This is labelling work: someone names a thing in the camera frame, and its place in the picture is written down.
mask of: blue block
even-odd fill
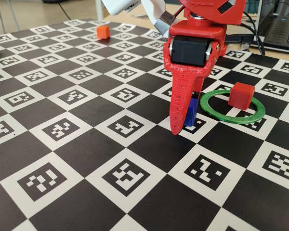
[[[191,127],[194,125],[197,115],[197,109],[198,109],[198,99],[191,98],[184,121],[185,126]]]

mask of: cable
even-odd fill
[[[61,7],[62,11],[65,13],[65,15],[67,16],[67,18],[69,20],[71,20],[71,18],[67,15],[66,11],[63,9],[63,7],[61,6],[61,4],[58,2],[59,6]]]

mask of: table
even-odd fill
[[[0,231],[289,231],[289,62],[229,51],[203,93],[255,85],[266,115],[199,108],[174,136],[162,44],[91,20],[0,36]]]

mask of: small red cube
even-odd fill
[[[232,87],[228,105],[246,110],[255,92],[255,87],[244,83],[235,83]]]
[[[109,26],[99,26],[96,29],[96,34],[98,39],[107,39],[110,37]]]

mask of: black object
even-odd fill
[[[209,46],[207,38],[175,36],[172,44],[171,61],[203,67],[206,64],[206,51]]]

